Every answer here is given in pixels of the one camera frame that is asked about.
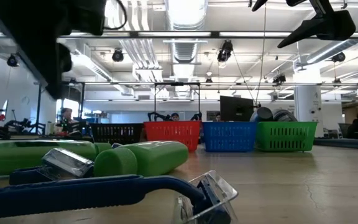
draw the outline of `black monitor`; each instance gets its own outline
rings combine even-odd
[[[249,121],[253,113],[253,100],[239,97],[221,96],[222,121]]]

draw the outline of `blue plastic tray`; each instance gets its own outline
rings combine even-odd
[[[203,123],[205,151],[253,151],[256,128],[255,122],[205,122]]]

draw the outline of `plastic basket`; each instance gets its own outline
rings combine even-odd
[[[90,124],[94,142],[133,144],[140,141],[143,124]]]
[[[205,151],[253,151],[256,127],[255,122],[205,122],[203,123]]]
[[[310,151],[317,122],[260,122],[256,148],[265,152]]]
[[[151,121],[145,122],[148,141],[178,141],[190,152],[197,150],[201,121]]]

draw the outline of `white pillar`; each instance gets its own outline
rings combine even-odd
[[[306,70],[297,71],[293,76],[296,83],[321,83],[319,68],[309,66]],[[323,137],[323,113],[321,111],[320,86],[296,86],[295,116],[298,121],[316,121],[315,137]]]

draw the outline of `crack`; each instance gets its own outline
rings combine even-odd
[[[80,218],[80,219],[75,220],[74,222],[83,221],[83,220],[88,220],[88,219],[91,219],[91,218],[92,218],[92,217]]]
[[[313,198],[313,193],[311,193],[310,186],[309,186],[307,183],[305,183],[305,185],[306,185],[306,188],[307,188],[307,190],[308,190],[308,192],[309,192],[309,198],[310,198],[310,200],[313,202],[314,207],[315,207],[316,209],[320,209],[320,208],[318,207],[318,205],[317,205],[317,202],[316,202],[316,201],[314,200],[314,198]]]

